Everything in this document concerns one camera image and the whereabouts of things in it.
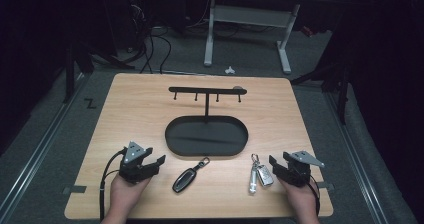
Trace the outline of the person's right hand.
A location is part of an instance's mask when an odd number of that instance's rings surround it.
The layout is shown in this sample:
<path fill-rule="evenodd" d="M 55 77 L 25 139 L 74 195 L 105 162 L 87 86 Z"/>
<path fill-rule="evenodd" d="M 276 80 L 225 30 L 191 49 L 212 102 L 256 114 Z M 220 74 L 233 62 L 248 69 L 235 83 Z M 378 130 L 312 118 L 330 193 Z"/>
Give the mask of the person's right hand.
<path fill-rule="evenodd" d="M 315 195 L 318 189 L 313 181 L 309 185 L 296 187 L 280 179 L 279 182 L 286 190 L 288 202 L 294 210 L 298 224 L 320 224 L 317 215 Z"/>

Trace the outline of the metal floor rail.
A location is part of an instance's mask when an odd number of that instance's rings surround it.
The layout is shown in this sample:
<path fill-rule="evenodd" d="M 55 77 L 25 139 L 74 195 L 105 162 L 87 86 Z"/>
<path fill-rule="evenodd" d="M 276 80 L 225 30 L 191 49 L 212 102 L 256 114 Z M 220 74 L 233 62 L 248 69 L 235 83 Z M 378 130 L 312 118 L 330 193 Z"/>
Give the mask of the metal floor rail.
<path fill-rule="evenodd" d="M 75 98 L 86 86 L 90 74 L 78 74 L 75 90 L 65 93 L 66 81 L 60 77 L 31 112 L 6 153 L 0 157 L 0 224 L 7 224 L 49 152 L 58 130 Z"/>
<path fill-rule="evenodd" d="M 351 169 L 353 170 L 355 179 L 359 185 L 360 191 L 374 221 L 374 224 L 389 224 L 381 203 L 377 197 L 375 188 L 371 183 L 369 176 L 361 162 L 360 156 L 354 146 L 354 142 L 348 132 L 348 129 L 346 125 L 340 121 L 337 112 L 337 104 L 333 95 L 324 93 L 323 96 L 342 135 L 343 145 L 346 149 Z"/>

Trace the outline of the black metal stand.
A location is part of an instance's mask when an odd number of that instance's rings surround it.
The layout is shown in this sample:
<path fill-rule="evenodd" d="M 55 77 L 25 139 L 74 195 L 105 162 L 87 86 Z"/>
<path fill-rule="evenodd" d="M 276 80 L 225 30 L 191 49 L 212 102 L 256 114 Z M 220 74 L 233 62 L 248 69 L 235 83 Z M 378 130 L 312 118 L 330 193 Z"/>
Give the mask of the black metal stand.
<path fill-rule="evenodd" d="M 65 103 L 69 103 L 75 92 L 75 68 L 74 63 L 77 63 L 80 71 L 83 74 L 91 74 L 94 71 L 93 61 L 91 54 L 94 53 L 106 60 L 113 66 L 122 69 L 133 69 L 133 66 L 125 64 L 106 52 L 101 51 L 94 46 L 82 42 L 82 41 L 70 41 L 66 48 L 66 62 L 65 62 L 65 73 L 66 73 L 66 89 L 65 89 Z"/>
<path fill-rule="evenodd" d="M 345 108 L 348 101 L 348 83 L 351 70 L 351 62 L 346 60 L 346 54 L 330 54 L 325 51 L 316 68 L 298 78 L 290 81 L 292 85 L 299 85 L 308 80 L 322 80 L 321 90 L 323 92 L 338 92 L 336 113 L 342 124 L 346 123 Z"/>

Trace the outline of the black key rack with tray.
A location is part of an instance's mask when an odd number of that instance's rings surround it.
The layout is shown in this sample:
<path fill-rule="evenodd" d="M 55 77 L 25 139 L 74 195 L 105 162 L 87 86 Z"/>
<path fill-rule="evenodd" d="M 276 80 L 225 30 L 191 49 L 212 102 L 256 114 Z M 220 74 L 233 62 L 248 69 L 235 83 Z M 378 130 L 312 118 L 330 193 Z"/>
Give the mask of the black key rack with tray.
<path fill-rule="evenodd" d="M 210 96 L 215 95 L 219 101 L 221 95 L 234 95 L 241 102 L 241 96 L 247 90 L 240 86 L 232 89 L 177 87 L 168 88 L 177 99 L 178 93 L 193 93 L 195 99 L 199 94 L 205 95 L 203 115 L 180 116 L 172 120 L 165 129 L 168 148 L 180 156 L 234 156 L 246 146 L 249 132 L 245 124 L 236 117 L 210 115 Z"/>

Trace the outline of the desk with white legs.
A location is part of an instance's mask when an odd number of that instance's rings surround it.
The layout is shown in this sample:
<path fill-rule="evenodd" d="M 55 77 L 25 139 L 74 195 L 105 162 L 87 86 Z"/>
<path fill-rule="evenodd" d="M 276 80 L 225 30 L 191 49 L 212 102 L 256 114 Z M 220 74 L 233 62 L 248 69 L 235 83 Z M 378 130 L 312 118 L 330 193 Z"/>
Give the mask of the desk with white legs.
<path fill-rule="evenodd" d="M 282 28 L 281 39 L 276 42 L 282 71 L 285 74 L 292 72 L 287 57 L 286 45 L 291 35 L 293 26 L 298 16 L 301 4 L 295 2 L 288 10 L 276 8 L 244 7 L 230 4 L 217 4 L 215 0 L 209 0 L 208 35 L 206 39 L 204 65 L 209 67 L 213 63 L 214 50 L 214 25 L 216 22 L 246 24 L 262 27 Z"/>

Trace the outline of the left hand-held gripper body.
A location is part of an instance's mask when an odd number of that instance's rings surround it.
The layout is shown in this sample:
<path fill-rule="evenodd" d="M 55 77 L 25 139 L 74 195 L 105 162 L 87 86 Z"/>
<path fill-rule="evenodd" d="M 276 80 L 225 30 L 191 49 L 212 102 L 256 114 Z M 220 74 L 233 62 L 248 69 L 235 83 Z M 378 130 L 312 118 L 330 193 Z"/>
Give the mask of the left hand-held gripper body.
<path fill-rule="evenodd" d="M 120 162 L 119 175 L 127 182 L 136 184 L 143 180 L 141 168 L 144 158 L 141 157 L 143 147 L 130 141 L 124 157 Z"/>

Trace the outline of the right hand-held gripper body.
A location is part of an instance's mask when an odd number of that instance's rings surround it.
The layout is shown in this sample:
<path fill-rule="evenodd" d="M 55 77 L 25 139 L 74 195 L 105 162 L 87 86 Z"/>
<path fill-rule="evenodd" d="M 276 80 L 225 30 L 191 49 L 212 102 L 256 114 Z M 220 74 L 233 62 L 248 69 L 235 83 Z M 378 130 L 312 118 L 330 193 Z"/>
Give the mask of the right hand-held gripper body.
<path fill-rule="evenodd" d="M 324 168 L 325 164 L 312 156 L 307 151 L 297 151 L 289 153 L 293 158 L 292 161 L 287 162 L 288 176 L 282 178 L 288 184 L 296 187 L 303 187 L 310 182 L 311 165 Z"/>

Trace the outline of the black car key fob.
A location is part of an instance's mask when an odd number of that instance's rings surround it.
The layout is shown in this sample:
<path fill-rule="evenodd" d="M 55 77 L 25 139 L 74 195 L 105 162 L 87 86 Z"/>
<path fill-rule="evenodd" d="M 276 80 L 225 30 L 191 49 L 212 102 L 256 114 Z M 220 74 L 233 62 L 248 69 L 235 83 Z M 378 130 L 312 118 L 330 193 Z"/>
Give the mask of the black car key fob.
<path fill-rule="evenodd" d="M 181 193 L 184 191 L 196 178 L 197 171 L 210 163 L 208 157 L 204 157 L 198 164 L 192 168 L 186 169 L 180 174 L 180 176 L 175 180 L 172 190 L 175 193 Z"/>

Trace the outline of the person's left hand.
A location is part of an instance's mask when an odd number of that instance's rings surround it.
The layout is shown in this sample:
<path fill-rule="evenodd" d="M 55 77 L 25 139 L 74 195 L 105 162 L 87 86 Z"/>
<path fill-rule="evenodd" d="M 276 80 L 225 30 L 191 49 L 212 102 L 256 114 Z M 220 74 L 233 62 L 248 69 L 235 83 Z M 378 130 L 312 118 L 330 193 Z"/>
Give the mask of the person's left hand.
<path fill-rule="evenodd" d="M 117 175 L 111 183 L 110 207 L 105 217 L 119 216 L 128 218 L 149 182 L 150 179 L 145 179 L 140 183 L 132 184 Z"/>

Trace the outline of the silver car key with keychain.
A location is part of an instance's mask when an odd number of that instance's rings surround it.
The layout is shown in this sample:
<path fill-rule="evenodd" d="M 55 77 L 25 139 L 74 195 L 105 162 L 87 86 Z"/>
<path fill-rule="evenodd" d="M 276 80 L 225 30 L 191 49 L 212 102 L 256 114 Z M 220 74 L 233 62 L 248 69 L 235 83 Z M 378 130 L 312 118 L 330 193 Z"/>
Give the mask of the silver car key with keychain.
<path fill-rule="evenodd" d="M 263 187 L 268 187 L 274 183 L 274 180 L 268 168 L 260 163 L 260 159 L 257 154 L 252 154 L 251 159 L 252 167 L 249 179 L 249 193 L 255 194 L 257 191 L 257 181 L 260 181 L 260 184 Z"/>

